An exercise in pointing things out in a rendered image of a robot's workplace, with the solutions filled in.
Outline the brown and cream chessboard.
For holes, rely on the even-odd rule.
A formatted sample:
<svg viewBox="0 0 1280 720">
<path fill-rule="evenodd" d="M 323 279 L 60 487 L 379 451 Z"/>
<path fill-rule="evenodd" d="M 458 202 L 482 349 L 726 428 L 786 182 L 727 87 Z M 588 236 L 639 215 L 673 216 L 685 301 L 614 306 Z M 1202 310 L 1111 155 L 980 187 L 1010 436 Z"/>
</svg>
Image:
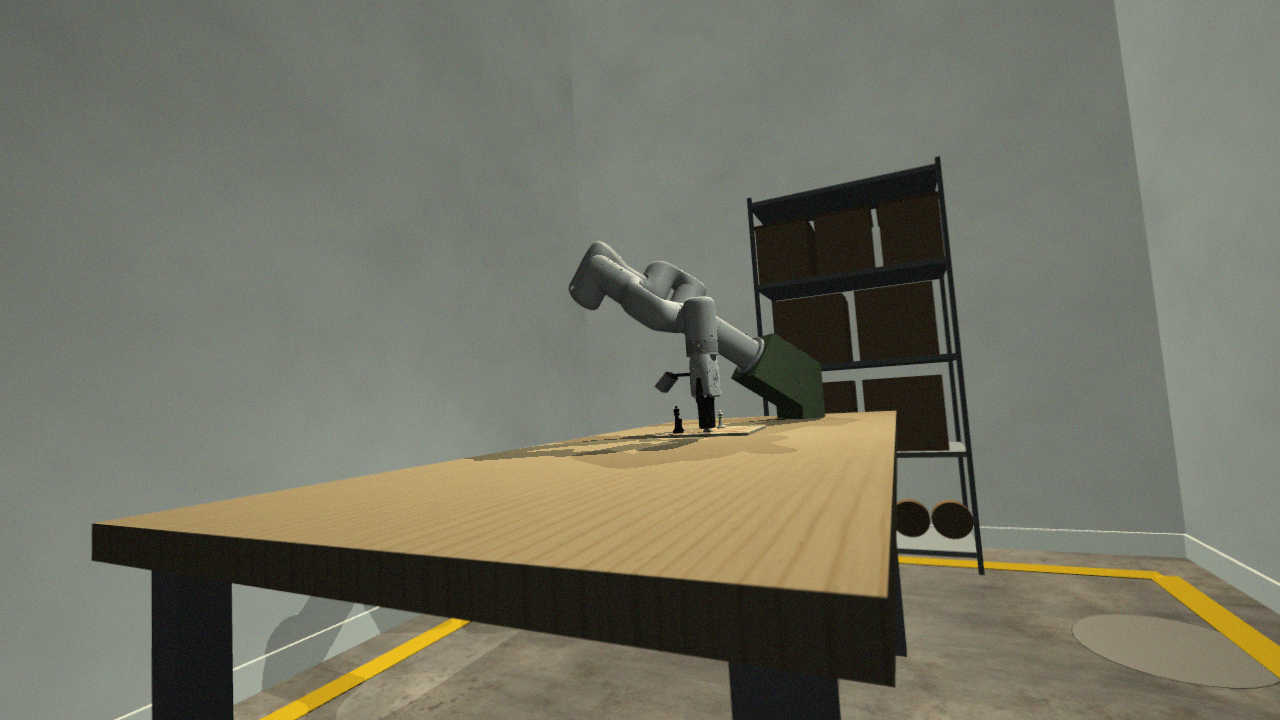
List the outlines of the brown and cream chessboard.
<svg viewBox="0 0 1280 720">
<path fill-rule="evenodd" d="M 762 427 L 762 428 L 759 428 Z M 673 433 L 673 430 L 653 436 L 653 438 L 678 438 L 678 437 L 709 437 L 709 436 L 750 436 L 756 430 L 762 430 L 765 425 L 759 427 L 724 427 L 724 428 L 712 428 L 709 432 L 703 432 L 700 428 L 684 428 L 684 433 Z M 756 430 L 755 430 L 756 429 Z M 750 432 L 751 430 L 751 432 Z M 707 434 L 707 433 L 726 433 L 726 434 Z"/>
</svg>

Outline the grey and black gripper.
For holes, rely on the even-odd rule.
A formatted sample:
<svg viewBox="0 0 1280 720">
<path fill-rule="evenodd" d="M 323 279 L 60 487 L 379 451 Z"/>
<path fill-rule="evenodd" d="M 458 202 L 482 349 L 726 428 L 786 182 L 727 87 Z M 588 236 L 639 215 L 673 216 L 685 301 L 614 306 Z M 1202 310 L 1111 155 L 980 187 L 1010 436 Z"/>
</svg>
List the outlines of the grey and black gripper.
<svg viewBox="0 0 1280 720">
<path fill-rule="evenodd" d="M 714 400 L 721 396 L 721 377 L 716 355 L 719 354 L 703 352 L 686 355 L 690 357 L 690 388 L 692 397 L 698 402 L 700 429 L 716 428 Z"/>
</svg>

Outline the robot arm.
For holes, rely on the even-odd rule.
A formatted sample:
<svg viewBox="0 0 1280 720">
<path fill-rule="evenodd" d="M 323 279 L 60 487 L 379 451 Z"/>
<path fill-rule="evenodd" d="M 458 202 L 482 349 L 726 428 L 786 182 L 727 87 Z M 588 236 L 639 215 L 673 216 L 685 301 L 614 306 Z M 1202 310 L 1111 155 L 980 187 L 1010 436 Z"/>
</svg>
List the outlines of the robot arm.
<svg viewBox="0 0 1280 720">
<path fill-rule="evenodd" d="M 669 290 L 675 293 L 667 301 Z M 740 373 L 753 369 L 762 357 L 764 340 L 753 340 L 716 316 L 705 286 L 669 263 L 652 263 L 640 274 L 608 245 L 595 242 L 570 282 L 570 293 L 589 310 L 596 310 L 607 295 L 652 331 L 684 333 L 686 355 L 718 352 Z"/>
</svg>

